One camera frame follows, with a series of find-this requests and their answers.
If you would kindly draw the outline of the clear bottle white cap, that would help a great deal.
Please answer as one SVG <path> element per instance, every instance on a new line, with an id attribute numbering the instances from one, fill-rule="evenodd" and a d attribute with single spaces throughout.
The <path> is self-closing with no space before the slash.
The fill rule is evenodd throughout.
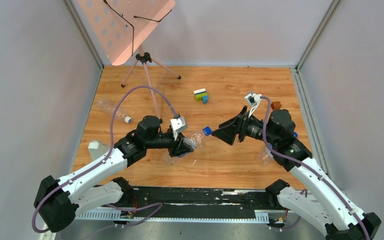
<path id="1" fill-rule="evenodd" d="M 100 98 L 97 100 L 96 106 L 105 114 L 109 115 L 110 117 L 113 115 L 115 108 L 117 106 L 117 103 L 108 99 L 108 98 Z M 115 120 L 125 122 L 127 124 L 132 123 L 132 118 L 128 115 L 128 113 L 119 107 L 115 112 Z"/>

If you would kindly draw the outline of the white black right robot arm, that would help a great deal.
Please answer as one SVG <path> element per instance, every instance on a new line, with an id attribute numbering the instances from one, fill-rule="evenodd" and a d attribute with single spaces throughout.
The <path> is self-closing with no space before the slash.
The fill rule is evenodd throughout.
<path id="1" fill-rule="evenodd" d="M 245 137 L 262 140 L 269 156 L 303 183 L 312 201 L 278 179 L 265 190 L 266 204 L 272 209 L 287 208 L 317 228 L 327 240 L 372 240 L 380 218 L 366 213 L 345 196 L 318 165 L 309 149 L 295 136 L 295 123 L 286 109 L 266 114 L 264 120 L 249 116 L 247 107 L 223 122 L 212 136 L 232 145 Z"/>

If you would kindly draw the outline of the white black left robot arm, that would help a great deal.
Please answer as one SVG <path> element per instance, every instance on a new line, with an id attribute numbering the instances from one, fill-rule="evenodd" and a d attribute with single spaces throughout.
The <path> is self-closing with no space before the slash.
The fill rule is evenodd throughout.
<path id="1" fill-rule="evenodd" d="M 184 118 L 179 116 L 173 121 L 163 132 L 160 119 L 147 115 L 136 129 L 88 165 L 57 179 L 51 175 L 45 177 L 33 204 L 33 230 L 45 232 L 36 226 L 38 216 L 46 223 L 48 231 L 57 233 L 68 227 L 77 216 L 97 207 L 115 203 L 129 206 L 133 201 L 133 188 L 127 180 L 118 177 L 105 185 L 97 184 L 143 159 L 149 149 L 166 149 L 170 157 L 178 158 L 192 153 L 198 143 L 181 133 L 187 128 Z"/>

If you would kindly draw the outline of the clear Pepsi bottle blue label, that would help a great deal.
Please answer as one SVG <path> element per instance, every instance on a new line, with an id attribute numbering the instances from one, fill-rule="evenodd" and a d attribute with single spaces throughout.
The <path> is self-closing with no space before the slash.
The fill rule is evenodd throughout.
<path id="1" fill-rule="evenodd" d="M 172 166 L 172 165 L 176 164 L 178 161 L 180 161 L 186 155 L 192 153 L 197 148 L 200 148 L 201 146 L 203 146 L 206 139 L 208 138 L 208 136 L 211 133 L 212 133 L 212 130 L 210 127 L 205 127 L 203 129 L 199 129 L 199 130 L 195 130 L 195 131 L 191 132 L 190 134 L 188 134 L 185 137 L 185 139 L 183 141 L 188 147 L 192 148 L 191 151 L 186 152 L 186 153 L 182 153 L 178 156 L 170 156 L 170 154 L 168 152 L 166 152 L 163 155 L 162 159 L 165 161 L 167 166 Z"/>

